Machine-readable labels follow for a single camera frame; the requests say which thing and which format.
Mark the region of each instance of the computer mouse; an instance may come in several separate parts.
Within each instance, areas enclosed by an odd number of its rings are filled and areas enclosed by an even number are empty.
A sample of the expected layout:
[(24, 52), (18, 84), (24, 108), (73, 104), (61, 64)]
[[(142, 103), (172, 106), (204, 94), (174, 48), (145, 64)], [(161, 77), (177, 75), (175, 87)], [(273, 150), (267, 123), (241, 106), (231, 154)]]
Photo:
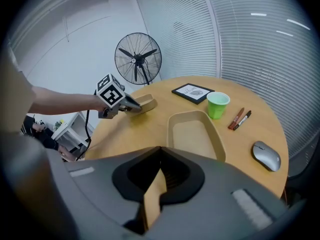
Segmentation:
[(276, 172), (281, 166), (280, 155), (262, 141), (257, 141), (252, 147), (253, 158), (269, 171)]

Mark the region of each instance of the marker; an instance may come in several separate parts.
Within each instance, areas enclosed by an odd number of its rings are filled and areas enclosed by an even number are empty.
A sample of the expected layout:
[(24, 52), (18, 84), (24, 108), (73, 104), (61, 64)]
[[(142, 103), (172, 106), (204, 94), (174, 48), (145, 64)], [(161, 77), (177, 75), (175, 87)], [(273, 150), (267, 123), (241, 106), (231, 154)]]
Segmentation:
[(238, 121), (239, 117), (241, 117), (241, 115), (244, 112), (244, 110), (245, 110), (244, 107), (240, 109), (239, 113), (236, 115), (236, 117), (233, 119), (233, 121), (228, 126), (228, 129), (232, 130), (236, 126), (237, 121)]
[(244, 121), (246, 121), (247, 118), (249, 118), (251, 115), (251, 110), (249, 110), (248, 113), (246, 113), (246, 115), (241, 119), (241, 121), (233, 128), (233, 130), (235, 131)]

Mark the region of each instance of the window blinds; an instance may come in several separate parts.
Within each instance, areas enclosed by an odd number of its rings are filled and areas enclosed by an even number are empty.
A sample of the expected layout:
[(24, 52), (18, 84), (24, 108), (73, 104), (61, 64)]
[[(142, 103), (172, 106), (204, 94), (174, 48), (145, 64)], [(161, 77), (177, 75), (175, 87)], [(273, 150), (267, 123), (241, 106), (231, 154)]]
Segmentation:
[(210, 2), (222, 77), (269, 104), (284, 129), (289, 156), (295, 156), (320, 129), (319, 40), (308, 16), (295, 0)]
[(137, 0), (162, 53), (162, 79), (216, 76), (216, 43), (205, 0)]

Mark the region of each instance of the cup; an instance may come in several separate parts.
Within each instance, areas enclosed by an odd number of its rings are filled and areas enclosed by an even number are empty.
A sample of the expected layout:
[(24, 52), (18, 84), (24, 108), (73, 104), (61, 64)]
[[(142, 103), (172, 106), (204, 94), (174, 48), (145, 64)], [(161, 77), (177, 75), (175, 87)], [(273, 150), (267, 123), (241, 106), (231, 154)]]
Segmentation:
[(230, 97), (223, 92), (210, 92), (206, 95), (208, 99), (208, 114), (212, 119), (219, 119), (226, 106), (230, 102)]

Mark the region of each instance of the table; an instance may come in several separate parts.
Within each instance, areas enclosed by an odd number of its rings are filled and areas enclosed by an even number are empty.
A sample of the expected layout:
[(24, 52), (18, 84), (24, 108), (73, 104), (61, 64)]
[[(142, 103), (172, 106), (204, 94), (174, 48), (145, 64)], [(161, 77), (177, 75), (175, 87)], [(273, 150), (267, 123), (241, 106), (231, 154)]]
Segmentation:
[[(183, 76), (153, 83), (132, 93), (134, 98), (152, 94), (157, 107), (144, 114), (128, 118), (119, 113), (113, 119), (103, 119), (92, 135), (86, 160), (99, 159), (132, 152), (152, 146), (166, 146), (167, 122), (170, 116), (192, 110), (207, 112), (207, 101), (196, 105), (171, 90), (191, 83), (229, 95), (231, 101), (219, 120), (213, 120), (226, 151), (229, 163), (280, 197), (283, 193), (289, 166), (288, 146), (283, 128), (266, 102), (248, 88), (235, 82), (210, 76)], [(228, 125), (244, 107), (252, 115), (236, 131)], [(252, 158), (252, 146), (263, 141), (281, 157), (281, 167), (276, 172), (266, 170)]]
[[(84, 128), (85, 128), (85, 124), (86, 124), (86, 119), (85, 119), (84, 115), (82, 114), (82, 112), (77, 112), (77, 113), (74, 113), (73, 117), (69, 121), (64, 122), (62, 125), (60, 125), (60, 127), (53, 133), (51, 138), (56, 141), (57, 139), (64, 136), (77, 149), (80, 149), (80, 147), (78, 146), (78, 144), (80, 144), (80, 143), (87, 147), (88, 146), (88, 143), (86, 142), (87, 138), (82, 137), (80, 134), (77, 133), (77, 130), (72, 128), (74, 122), (77, 122), (77, 124), (78, 124), (78, 122), (82, 123), (81, 125), (77, 125), (77, 127), (75, 127), (75, 129), (80, 128), (80, 130), (83, 133), (83, 131), (85, 131)], [(87, 125), (87, 128), (91, 132), (94, 131), (93, 127), (89, 123)], [(69, 133), (72, 136), (72, 138), (68, 137), (68, 135), (65, 133)]]

